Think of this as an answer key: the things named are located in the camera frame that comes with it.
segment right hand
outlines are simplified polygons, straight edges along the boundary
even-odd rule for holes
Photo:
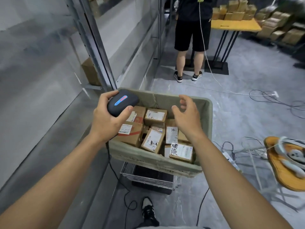
[[[179,97],[181,109],[185,109],[185,112],[181,112],[179,108],[174,105],[172,111],[175,116],[175,122],[186,138],[191,143],[194,143],[196,139],[200,139],[200,137],[204,135],[201,128],[200,115],[192,98],[186,95],[179,95]]]

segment forearm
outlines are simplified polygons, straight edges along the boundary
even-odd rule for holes
[[[292,228],[205,135],[194,142],[194,148],[230,228]]]
[[[101,143],[86,137],[67,157],[0,215],[0,228],[57,228]]]

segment left hand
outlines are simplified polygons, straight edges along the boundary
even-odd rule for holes
[[[101,94],[97,108],[93,111],[92,126],[88,136],[97,143],[105,143],[113,138],[132,113],[133,107],[128,106],[118,117],[110,115],[107,104],[109,99],[117,93],[119,91],[116,90]]]

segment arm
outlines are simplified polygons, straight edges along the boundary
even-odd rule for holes
[[[45,229],[59,226],[97,152],[118,133],[132,112],[132,106],[128,106],[117,118],[108,113],[108,99],[117,93],[113,91],[101,95],[89,135],[0,215],[0,228]]]
[[[180,112],[172,110],[178,128],[192,142],[211,192],[232,229],[292,229],[273,206],[238,172],[201,129],[196,104],[180,95]]]

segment shoe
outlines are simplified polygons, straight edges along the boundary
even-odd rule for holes
[[[193,80],[193,81],[196,81],[196,80],[199,79],[201,76],[202,76],[202,71],[199,71],[199,75],[195,75],[195,74],[194,74],[192,80]]]
[[[177,80],[178,83],[182,83],[182,77],[178,76],[178,72],[177,71],[175,71],[173,76],[175,77],[175,79]]]
[[[144,220],[149,219],[153,223],[154,227],[160,225],[159,221],[155,218],[155,211],[153,208],[153,203],[149,197],[144,197],[142,202],[142,215]]]

